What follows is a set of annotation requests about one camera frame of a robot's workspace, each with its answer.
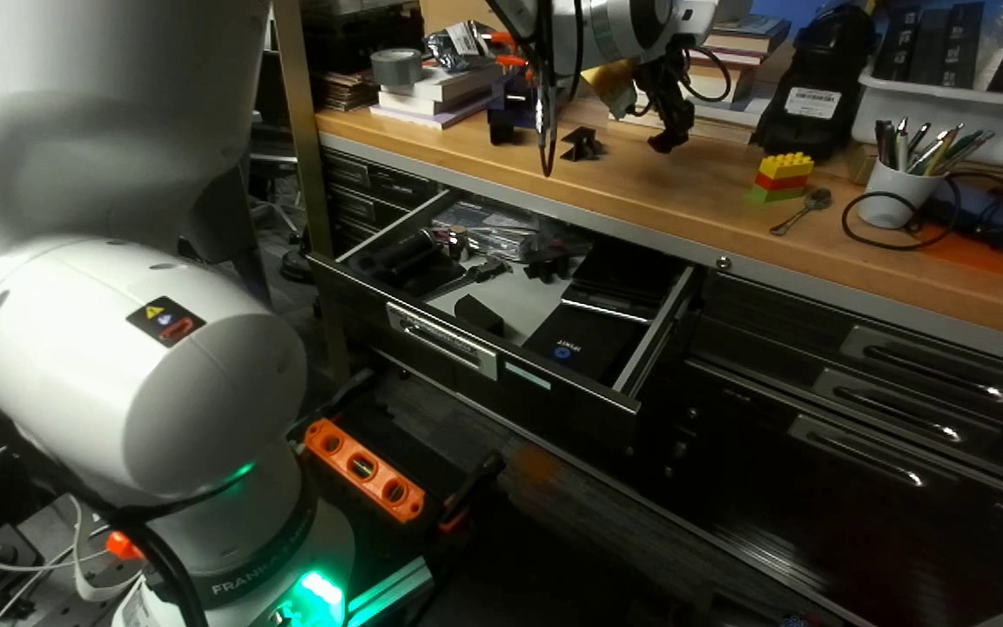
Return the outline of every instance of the roll of duct tape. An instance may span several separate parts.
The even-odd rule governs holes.
[[[386,87],[403,87],[414,84],[425,73],[420,50],[390,48],[370,55],[373,79]]]

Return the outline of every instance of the metal spoon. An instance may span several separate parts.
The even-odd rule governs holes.
[[[822,211],[827,209],[833,204],[834,200],[830,195],[830,190],[825,188],[819,188],[816,191],[811,192],[807,198],[803,199],[803,210],[800,210],[799,214],[792,215],[788,218],[783,225],[777,226],[769,230],[772,235],[777,235],[777,237],[782,237],[788,234],[788,229],[795,226],[797,222],[804,217],[804,215],[810,214],[812,211]]]

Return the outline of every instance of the white plastic bin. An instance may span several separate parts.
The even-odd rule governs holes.
[[[936,132],[965,123],[965,132],[988,129],[996,137],[971,155],[970,161],[1003,168],[1003,94],[933,84],[896,82],[873,78],[869,71],[862,75],[865,95],[854,122],[854,138],[877,143],[876,122],[893,119],[899,122],[908,116],[908,127],[915,131],[924,122],[932,123],[927,140]]]

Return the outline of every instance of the pen holder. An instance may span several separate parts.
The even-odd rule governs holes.
[[[869,185],[865,188],[871,192],[891,192],[901,198],[908,199],[916,209],[923,207],[935,190],[943,183],[944,175],[916,176],[893,170],[880,161],[873,168]],[[881,229],[902,229],[914,215],[907,204],[889,196],[875,196],[865,199],[857,206],[857,214],[862,220]]]

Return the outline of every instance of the wooden countertop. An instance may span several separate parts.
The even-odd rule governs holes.
[[[600,129],[609,149],[601,161],[558,160],[552,178],[545,179],[535,139],[523,146],[491,146],[485,114],[443,131],[374,117],[365,109],[322,111],[317,123],[331,135],[1003,332],[1003,274],[849,239],[841,226],[842,209],[862,190],[832,163],[816,168],[811,184],[830,189],[834,206],[808,215],[787,237],[776,238],[769,228],[801,204],[761,206],[745,200],[762,158],[756,147],[693,138],[671,155],[658,155],[644,141],[651,130],[616,123]],[[563,123],[561,137],[573,127]],[[871,239],[914,242],[908,235],[865,226],[857,215],[851,223]]]

